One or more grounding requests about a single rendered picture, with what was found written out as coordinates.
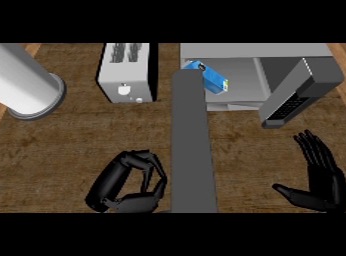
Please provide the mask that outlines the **grey microwave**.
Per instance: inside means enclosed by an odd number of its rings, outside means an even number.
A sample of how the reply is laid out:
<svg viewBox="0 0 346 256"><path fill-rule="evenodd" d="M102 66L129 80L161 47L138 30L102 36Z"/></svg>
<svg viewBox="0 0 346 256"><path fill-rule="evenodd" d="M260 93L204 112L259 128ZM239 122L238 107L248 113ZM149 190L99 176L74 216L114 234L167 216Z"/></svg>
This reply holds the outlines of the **grey microwave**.
<svg viewBox="0 0 346 256"><path fill-rule="evenodd" d="M281 128L343 83L324 43L183 43L180 64L198 61L226 80L205 93L210 111L256 110L262 127Z"/></svg>

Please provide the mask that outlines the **silver toaster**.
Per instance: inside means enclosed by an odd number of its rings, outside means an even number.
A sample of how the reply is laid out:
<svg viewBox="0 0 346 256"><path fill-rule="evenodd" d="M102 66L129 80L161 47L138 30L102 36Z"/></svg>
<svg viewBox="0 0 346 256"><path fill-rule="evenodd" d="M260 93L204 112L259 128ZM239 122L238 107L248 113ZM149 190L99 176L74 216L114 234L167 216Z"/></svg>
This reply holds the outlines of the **silver toaster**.
<svg viewBox="0 0 346 256"><path fill-rule="evenodd" d="M158 44L105 43L96 83L111 103L157 100Z"/></svg>

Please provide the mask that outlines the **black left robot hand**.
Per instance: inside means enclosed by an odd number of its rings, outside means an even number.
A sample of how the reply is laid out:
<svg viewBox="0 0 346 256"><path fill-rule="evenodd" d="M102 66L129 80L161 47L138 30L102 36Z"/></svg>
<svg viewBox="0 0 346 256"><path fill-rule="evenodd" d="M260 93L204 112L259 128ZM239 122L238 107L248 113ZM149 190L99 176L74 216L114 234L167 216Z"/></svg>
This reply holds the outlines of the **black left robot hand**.
<svg viewBox="0 0 346 256"><path fill-rule="evenodd" d="M118 198L133 168L143 174L140 192ZM117 213L152 213L164 197L166 185L167 176L157 155L149 150L123 151L102 170L84 202L99 213L108 209Z"/></svg>

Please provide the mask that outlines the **white cylinder with grey rim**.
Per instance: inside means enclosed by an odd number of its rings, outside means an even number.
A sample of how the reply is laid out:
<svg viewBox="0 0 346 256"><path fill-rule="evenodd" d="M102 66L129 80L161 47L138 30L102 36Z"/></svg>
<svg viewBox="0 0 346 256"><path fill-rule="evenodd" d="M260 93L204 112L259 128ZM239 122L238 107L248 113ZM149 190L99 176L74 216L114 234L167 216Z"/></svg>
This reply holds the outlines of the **white cylinder with grey rim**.
<svg viewBox="0 0 346 256"><path fill-rule="evenodd" d="M67 85L18 43L0 43L0 103L19 120L46 117L62 104Z"/></svg>

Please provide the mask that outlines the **blue milk carton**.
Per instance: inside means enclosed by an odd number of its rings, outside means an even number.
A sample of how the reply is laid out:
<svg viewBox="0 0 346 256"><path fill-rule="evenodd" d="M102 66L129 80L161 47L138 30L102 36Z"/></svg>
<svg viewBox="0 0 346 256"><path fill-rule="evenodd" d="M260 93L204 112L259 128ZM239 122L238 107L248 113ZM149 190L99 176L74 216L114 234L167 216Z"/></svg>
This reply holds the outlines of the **blue milk carton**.
<svg viewBox="0 0 346 256"><path fill-rule="evenodd" d="M202 72L204 88L214 95L228 91L229 80L201 61L186 61L183 69L198 69Z"/></svg>

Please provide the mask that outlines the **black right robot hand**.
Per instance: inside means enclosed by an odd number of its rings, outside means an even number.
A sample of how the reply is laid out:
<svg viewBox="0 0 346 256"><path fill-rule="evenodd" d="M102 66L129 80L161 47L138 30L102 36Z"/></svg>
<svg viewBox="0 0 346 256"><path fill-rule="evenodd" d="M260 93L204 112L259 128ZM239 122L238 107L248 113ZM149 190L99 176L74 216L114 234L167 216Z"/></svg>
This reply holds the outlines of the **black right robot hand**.
<svg viewBox="0 0 346 256"><path fill-rule="evenodd" d="M307 162L309 190L275 183L272 188L297 207L338 214L346 212L346 176L321 138L306 130L294 136Z"/></svg>

